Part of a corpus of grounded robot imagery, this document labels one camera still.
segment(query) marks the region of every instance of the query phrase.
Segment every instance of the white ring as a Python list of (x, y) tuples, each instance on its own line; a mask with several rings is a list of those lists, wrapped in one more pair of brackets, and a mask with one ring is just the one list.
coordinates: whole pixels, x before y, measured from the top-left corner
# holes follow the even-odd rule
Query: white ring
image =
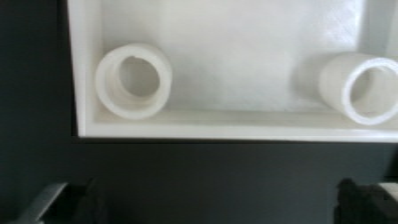
[(381, 76), (393, 74), (395, 81), (398, 83), (397, 61), (358, 53), (342, 55), (331, 61), (320, 77), (320, 93), (324, 100), (333, 108), (363, 125), (377, 125), (384, 123), (398, 114), (398, 97), (395, 98), (395, 102), (386, 111), (374, 117), (365, 116), (354, 107), (354, 84), (370, 69), (384, 71)]
[[(159, 89), (150, 96), (135, 96), (121, 83), (121, 64), (135, 57), (151, 64), (159, 73)], [(146, 44), (118, 48), (105, 56), (96, 71), (96, 92), (109, 110), (127, 119), (151, 117), (166, 106), (171, 93), (173, 69), (160, 50)]]

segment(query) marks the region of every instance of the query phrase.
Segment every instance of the white tray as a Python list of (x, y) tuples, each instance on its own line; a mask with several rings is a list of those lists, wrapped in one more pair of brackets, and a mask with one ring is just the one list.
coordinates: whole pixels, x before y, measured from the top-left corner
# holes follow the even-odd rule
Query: white tray
[[(80, 137), (398, 142), (398, 118), (356, 124), (317, 90), (340, 53), (398, 55), (397, 2), (70, 0)], [(132, 43), (162, 49), (175, 70), (167, 106), (139, 121), (95, 89), (103, 56)]]

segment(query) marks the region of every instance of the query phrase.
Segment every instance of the black object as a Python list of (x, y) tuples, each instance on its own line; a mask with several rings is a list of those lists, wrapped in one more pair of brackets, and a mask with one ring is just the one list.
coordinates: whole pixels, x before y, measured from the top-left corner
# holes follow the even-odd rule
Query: black object
[(398, 224), (398, 202), (379, 185), (340, 184), (334, 224)]
[(43, 215), (45, 224), (107, 224), (107, 207), (95, 182), (68, 185)]

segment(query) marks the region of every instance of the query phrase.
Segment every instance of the circular hole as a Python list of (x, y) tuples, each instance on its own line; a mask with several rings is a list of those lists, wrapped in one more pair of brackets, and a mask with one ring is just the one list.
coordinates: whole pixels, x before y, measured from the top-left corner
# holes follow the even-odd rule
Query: circular hole
[(352, 102), (356, 102), (363, 97), (365, 93), (370, 91), (372, 84), (372, 71), (365, 71), (363, 75), (352, 86)]
[(121, 63), (121, 83), (127, 91), (139, 97), (150, 96), (160, 86), (159, 72), (141, 58), (130, 57)]
[(390, 68), (365, 71), (350, 93), (352, 106), (361, 116), (381, 116), (398, 103), (398, 77)]

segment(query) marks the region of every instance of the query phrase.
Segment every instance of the dark background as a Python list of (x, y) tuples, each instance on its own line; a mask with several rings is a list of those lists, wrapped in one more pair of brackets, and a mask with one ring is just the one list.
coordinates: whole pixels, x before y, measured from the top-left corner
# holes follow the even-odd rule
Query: dark background
[(398, 146), (80, 141), (61, 3), (0, 0), (0, 223), (96, 177), (116, 224), (333, 224), (340, 180), (397, 179)]

